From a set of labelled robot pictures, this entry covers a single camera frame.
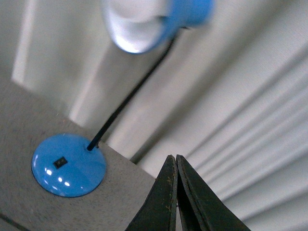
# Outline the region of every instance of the black flexible arm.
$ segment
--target black flexible arm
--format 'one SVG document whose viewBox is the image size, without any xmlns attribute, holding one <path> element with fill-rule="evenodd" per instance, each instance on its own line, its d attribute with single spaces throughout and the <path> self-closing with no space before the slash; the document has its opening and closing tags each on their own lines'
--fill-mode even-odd
<svg viewBox="0 0 308 231">
<path fill-rule="evenodd" d="M 120 104 L 120 106 L 111 114 L 111 116 L 108 118 L 108 120 L 105 122 L 101 130 L 95 135 L 93 140 L 90 142 L 90 144 L 87 147 L 88 151 L 92 151 L 93 148 L 98 144 L 98 142 L 101 140 L 102 136 L 105 134 L 105 132 L 108 130 L 108 128 L 111 126 L 111 124 L 115 121 L 117 116 L 121 113 L 121 111 L 124 109 L 124 107 L 129 103 L 129 101 L 134 97 L 134 95 L 138 92 L 140 87 L 145 83 L 145 81 L 153 74 L 153 72 L 158 68 L 158 66 L 164 61 L 164 59 L 167 57 L 169 51 L 171 50 L 172 46 L 174 45 L 174 42 L 176 40 L 175 36 L 169 43 L 167 49 L 164 51 L 164 53 L 160 56 L 160 58 L 156 61 L 156 63 L 153 65 L 153 67 L 150 69 L 150 71 L 140 80 L 140 82 L 136 85 L 136 87 L 131 91 L 131 93 L 126 97 L 126 99 Z"/>
</svg>

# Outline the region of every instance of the lamp base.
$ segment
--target lamp base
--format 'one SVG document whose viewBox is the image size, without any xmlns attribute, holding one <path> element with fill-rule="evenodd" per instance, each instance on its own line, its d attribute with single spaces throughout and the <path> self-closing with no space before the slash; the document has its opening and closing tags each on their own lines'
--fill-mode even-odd
<svg viewBox="0 0 308 231">
<path fill-rule="evenodd" d="M 47 191 L 63 197 L 83 196 L 103 180 L 106 161 L 98 148 L 87 150 L 89 140 L 59 134 L 44 140 L 32 157 L 32 173 Z"/>
</svg>

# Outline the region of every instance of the speckled surface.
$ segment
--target speckled surface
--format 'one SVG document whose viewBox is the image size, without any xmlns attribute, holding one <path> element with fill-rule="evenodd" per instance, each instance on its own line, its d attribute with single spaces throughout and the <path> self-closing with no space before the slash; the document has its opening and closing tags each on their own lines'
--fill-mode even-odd
<svg viewBox="0 0 308 231">
<path fill-rule="evenodd" d="M 101 144 L 107 172 L 96 190 L 78 198 L 45 191 L 32 176 L 32 154 L 45 138 L 63 132 L 92 137 L 43 100 L 0 78 L 0 212 L 32 231 L 125 230 L 154 179 Z"/>
</svg>

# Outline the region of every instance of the black switch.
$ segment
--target black switch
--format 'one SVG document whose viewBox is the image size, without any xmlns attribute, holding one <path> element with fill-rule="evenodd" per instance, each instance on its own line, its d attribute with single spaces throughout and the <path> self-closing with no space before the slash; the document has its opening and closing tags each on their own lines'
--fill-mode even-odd
<svg viewBox="0 0 308 231">
<path fill-rule="evenodd" d="M 53 165 L 59 169 L 61 168 L 63 165 L 67 164 L 67 160 L 64 158 L 64 156 L 62 156 L 60 159 L 56 160 Z"/>
</svg>

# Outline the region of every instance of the blue desk lamp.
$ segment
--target blue desk lamp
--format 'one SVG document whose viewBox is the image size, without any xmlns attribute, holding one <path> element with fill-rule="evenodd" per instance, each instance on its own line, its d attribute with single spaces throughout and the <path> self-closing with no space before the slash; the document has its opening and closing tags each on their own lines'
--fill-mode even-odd
<svg viewBox="0 0 308 231">
<path fill-rule="evenodd" d="M 98 143 L 123 108 L 167 56 L 180 28 L 207 21 L 212 0 L 103 0 L 104 21 L 113 42 L 122 50 L 140 54 L 171 40 L 151 70 L 112 113 L 92 141 L 75 134 L 45 139 L 32 157 L 32 173 L 47 191 L 63 197 L 83 196 L 102 182 L 106 160 Z"/>
</svg>

